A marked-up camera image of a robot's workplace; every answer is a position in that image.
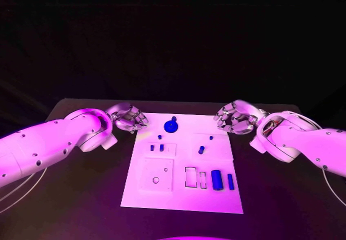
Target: dark table surface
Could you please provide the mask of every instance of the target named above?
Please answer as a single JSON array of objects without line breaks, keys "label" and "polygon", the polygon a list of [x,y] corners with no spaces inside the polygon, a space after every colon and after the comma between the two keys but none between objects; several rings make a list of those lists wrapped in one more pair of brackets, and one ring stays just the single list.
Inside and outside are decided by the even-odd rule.
[{"label": "dark table surface", "polygon": [[[63,99],[47,120],[62,119],[82,108],[105,110],[120,102],[124,101]],[[196,115],[213,115],[225,105],[130,102],[147,113]],[[270,113],[300,112],[294,105],[255,106]],[[321,170],[303,155],[284,163],[268,153],[257,152],[249,146],[255,133],[229,135],[244,214],[120,207],[135,134],[120,129],[112,133],[118,143],[108,150],[98,147],[82,152],[75,148],[68,158],[47,168],[36,188],[0,215],[1,240],[156,240],[176,236],[346,239],[346,207],[329,190]],[[343,179],[331,173],[327,178],[346,200]],[[29,188],[23,187],[7,200],[13,202]]]}]

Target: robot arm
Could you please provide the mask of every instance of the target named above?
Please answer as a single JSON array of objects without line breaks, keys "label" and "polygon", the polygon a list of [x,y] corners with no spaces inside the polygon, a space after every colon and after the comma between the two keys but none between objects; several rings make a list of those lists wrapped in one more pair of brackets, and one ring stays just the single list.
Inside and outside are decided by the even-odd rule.
[{"label": "robot arm", "polygon": [[[226,125],[231,114],[232,125]],[[346,177],[344,131],[321,129],[313,120],[291,111],[270,114],[242,100],[223,106],[213,120],[220,130],[235,134],[248,134],[257,127],[249,145],[261,153],[268,152],[287,163],[303,153],[319,168]]]},{"label": "robot arm", "polygon": [[148,120],[130,104],[105,111],[94,108],[72,112],[65,119],[35,125],[0,139],[0,187],[39,172],[66,158],[75,146],[89,152],[115,143],[112,125],[134,133]]}]

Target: blue object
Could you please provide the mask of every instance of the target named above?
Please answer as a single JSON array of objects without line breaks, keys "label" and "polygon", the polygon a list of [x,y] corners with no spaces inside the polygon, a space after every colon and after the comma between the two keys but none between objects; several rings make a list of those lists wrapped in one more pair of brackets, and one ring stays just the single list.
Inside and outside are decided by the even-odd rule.
[{"label": "blue object", "polygon": [[164,123],[163,128],[164,128],[164,131],[170,134],[177,131],[179,124],[177,124],[177,118],[174,116],[171,117],[171,120]]},{"label": "blue object", "polygon": [[199,153],[199,154],[203,154],[203,151],[205,151],[205,147],[200,146],[197,153]]},{"label": "blue object", "polygon": [[219,191],[223,189],[222,184],[222,172],[220,170],[212,170],[210,171],[210,180],[212,180],[212,188],[215,191]]},{"label": "blue object", "polygon": [[226,178],[228,178],[229,190],[235,190],[235,184],[233,184],[232,174],[228,174],[228,175],[226,175]]}]

